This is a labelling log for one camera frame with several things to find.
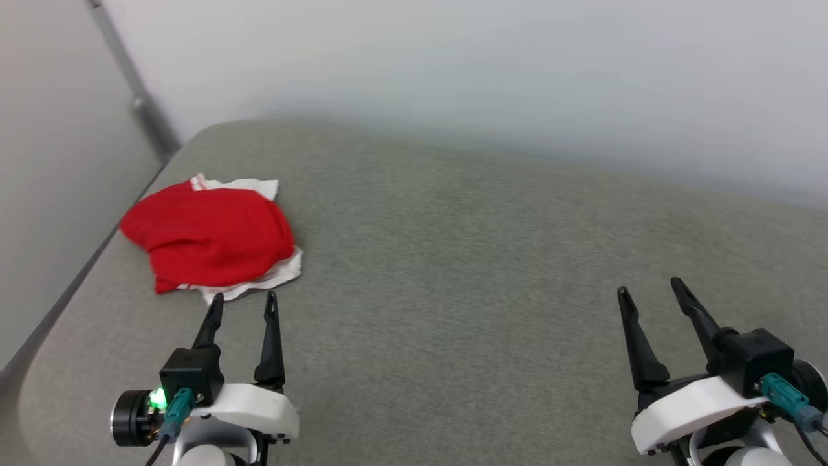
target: red cloth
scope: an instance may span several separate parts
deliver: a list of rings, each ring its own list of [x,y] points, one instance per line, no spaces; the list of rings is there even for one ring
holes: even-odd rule
[[[193,191],[189,181],[141,200],[121,231],[149,253],[158,294],[248,282],[293,254],[291,227],[273,201],[248,189]]]

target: black cable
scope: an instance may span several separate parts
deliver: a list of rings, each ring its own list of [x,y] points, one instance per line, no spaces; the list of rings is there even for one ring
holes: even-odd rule
[[[826,429],[826,427],[825,427],[824,425],[822,425],[822,424],[820,424],[819,422],[816,422],[816,421],[815,421],[815,422],[814,422],[814,428],[816,428],[816,430],[817,430],[820,434],[823,434],[825,437],[828,437],[828,429]]]
[[[152,464],[155,463],[155,460],[158,459],[158,455],[161,454],[161,450],[164,449],[167,442],[169,442],[169,441],[170,441],[170,436],[169,435],[164,435],[163,437],[161,437],[161,441],[158,442],[158,446],[156,447],[156,450],[154,452],[152,452],[152,456],[147,460],[147,464],[145,464],[144,466],[152,466]]]
[[[812,455],[814,455],[816,461],[819,461],[822,466],[828,466],[828,461],[822,458],[819,452],[816,451],[816,449],[814,448],[814,444],[811,443],[811,439],[808,438],[808,434],[806,434],[805,431],[802,430],[802,427],[796,422],[793,423],[793,426],[797,428],[797,434],[799,434],[799,438],[802,439],[802,443],[805,444],[805,448],[807,448],[808,451],[811,452]]]

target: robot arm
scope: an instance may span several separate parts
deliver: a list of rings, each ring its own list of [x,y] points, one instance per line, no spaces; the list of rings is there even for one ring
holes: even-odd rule
[[[299,415],[282,393],[285,369],[276,294],[267,294],[255,384],[224,383],[221,351],[214,342],[223,308],[224,296],[218,294],[192,348],[177,348],[161,369],[160,389],[126,391],[115,405],[111,424],[116,444],[148,446],[160,439],[147,464],[167,442],[174,442],[172,466],[266,466],[270,444],[289,444],[299,435]],[[184,415],[173,412],[181,393],[193,397]],[[167,429],[175,414],[186,420],[177,429]],[[245,450],[246,458],[229,453],[229,448]]]
[[[828,435],[825,380],[809,363],[794,360],[793,349],[762,328],[739,333],[721,328],[678,278],[671,280],[681,311],[690,318],[707,356],[706,372],[670,380],[641,326],[626,288],[618,291],[638,410],[631,433],[640,454],[669,452],[681,466],[788,465],[769,423],[795,424],[806,434]],[[716,450],[701,461],[699,449],[733,440],[745,446]]]

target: gray couch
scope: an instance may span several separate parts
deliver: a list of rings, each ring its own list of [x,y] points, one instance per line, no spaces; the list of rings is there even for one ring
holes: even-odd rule
[[[316,124],[206,129],[150,192],[198,172],[280,179],[306,251],[278,290],[301,435],[274,464],[668,464],[630,439],[615,290],[630,288],[673,375],[690,375],[704,358],[673,275],[721,324],[765,327],[828,368],[823,211]],[[198,293],[152,283],[146,254],[116,234],[43,343],[19,401],[43,464],[151,453],[115,446],[113,403],[157,386],[205,312]],[[225,306],[228,381],[252,380],[264,300]],[[795,464],[813,461],[777,431]]]

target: white cloth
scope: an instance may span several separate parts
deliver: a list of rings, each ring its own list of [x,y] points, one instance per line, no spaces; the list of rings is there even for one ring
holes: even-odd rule
[[[249,189],[258,192],[265,199],[274,201],[276,193],[279,189],[279,180],[257,180],[255,178],[241,178],[229,183],[222,183],[218,180],[209,180],[205,178],[203,173],[192,177],[190,179],[193,191],[203,191],[205,189]],[[235,284],[228,287],[209,287],[198,284],[181,284],[178,289],[198,289],[204,297],[207,304],[213,302],[216,294],[224,293],[224,300],[230,301],[241,296],[249,289],[271,289],[276,288],[280,284],[289,282],[302,273],[302,250],[299,246],[294,246],[293,255],[285,260],[276,262],[270,270],[261,277],[240,284]]]

